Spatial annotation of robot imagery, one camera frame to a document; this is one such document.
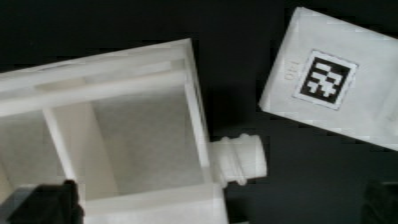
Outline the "gripper right finger with black tip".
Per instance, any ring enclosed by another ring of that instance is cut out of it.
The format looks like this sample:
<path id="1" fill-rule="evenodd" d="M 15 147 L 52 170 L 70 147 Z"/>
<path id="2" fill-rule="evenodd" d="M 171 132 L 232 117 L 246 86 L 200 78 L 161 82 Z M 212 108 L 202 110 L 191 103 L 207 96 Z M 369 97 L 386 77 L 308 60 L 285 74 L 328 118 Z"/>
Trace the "gripper right finger with black tip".
<path id="1" fill-rule="evenodd" d="M 360 224 L 398 224 L 398 182 L 367 183 Z"/>

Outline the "gripper left finger with black tip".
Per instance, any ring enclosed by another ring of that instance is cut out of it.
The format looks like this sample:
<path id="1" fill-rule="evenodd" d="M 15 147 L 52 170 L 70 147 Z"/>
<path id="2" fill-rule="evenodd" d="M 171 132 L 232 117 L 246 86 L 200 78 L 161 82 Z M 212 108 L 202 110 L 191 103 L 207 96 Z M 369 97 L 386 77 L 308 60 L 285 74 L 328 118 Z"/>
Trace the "gripper left finger with black tip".
<path id="1" fill-rule="evenodd" d="M 0 203 L 0 224 L 83 224 L 77 185 L 72 180 L 13 190 Z"/>

